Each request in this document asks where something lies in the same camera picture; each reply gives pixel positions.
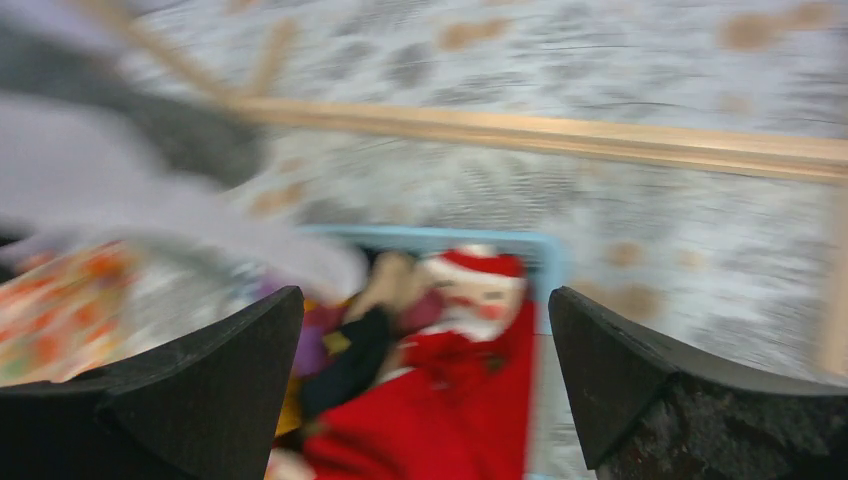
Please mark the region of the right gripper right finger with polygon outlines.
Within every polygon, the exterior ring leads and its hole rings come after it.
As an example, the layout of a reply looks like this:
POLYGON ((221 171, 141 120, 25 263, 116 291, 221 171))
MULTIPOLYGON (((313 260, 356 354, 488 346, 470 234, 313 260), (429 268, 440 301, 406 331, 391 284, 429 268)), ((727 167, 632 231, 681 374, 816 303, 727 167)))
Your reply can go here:
POLYGON ((549 319, 588 469, 601 479, 843 479, 847 390, 755 369, 575 290, 549 319))

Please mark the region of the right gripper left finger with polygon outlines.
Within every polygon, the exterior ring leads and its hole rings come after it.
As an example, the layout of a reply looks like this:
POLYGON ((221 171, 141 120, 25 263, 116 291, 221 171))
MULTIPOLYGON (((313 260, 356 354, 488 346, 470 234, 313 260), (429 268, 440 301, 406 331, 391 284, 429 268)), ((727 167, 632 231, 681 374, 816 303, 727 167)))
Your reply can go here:
POLYGON ((260 479, 304 299, 285 287, 63 382, 1 391, 5 479, 260 479))

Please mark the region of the santa pattern white sock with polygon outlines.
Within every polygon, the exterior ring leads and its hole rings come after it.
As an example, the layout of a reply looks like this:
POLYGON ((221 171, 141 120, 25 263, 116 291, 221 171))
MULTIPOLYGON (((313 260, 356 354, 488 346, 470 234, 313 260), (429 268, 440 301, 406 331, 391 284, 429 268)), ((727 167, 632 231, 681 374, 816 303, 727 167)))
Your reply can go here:
POLYGON ((425 334, 453 331, 480 342, 516 319, 528 287, 524 262, 487 244, 464 244, 422 257, 416 268, 443 308, 425 334))

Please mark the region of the plain dark grey sock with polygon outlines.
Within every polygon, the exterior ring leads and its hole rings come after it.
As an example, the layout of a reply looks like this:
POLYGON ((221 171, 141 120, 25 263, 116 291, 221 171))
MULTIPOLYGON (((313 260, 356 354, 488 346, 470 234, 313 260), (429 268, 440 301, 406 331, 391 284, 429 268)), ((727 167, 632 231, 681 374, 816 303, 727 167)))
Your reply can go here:
POLYGON ((82 53, 1 23, 1 91, 85 105, 129 121, 172 170, 233 188, 265 166, 260 135, 219 110, 145 92, 82 53))

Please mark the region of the white sock black stripes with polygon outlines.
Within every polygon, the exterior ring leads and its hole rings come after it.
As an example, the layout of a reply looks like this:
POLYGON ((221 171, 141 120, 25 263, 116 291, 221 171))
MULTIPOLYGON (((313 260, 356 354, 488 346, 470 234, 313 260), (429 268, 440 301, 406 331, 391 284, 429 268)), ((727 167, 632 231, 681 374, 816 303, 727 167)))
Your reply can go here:
POLYGON ((33 233, 179 238, 262 262, 326 303, 357 293, 361 254, 285 223, 252 219, 207 182, 169 174, 117 116, 1 97, 1 223, 33 233))

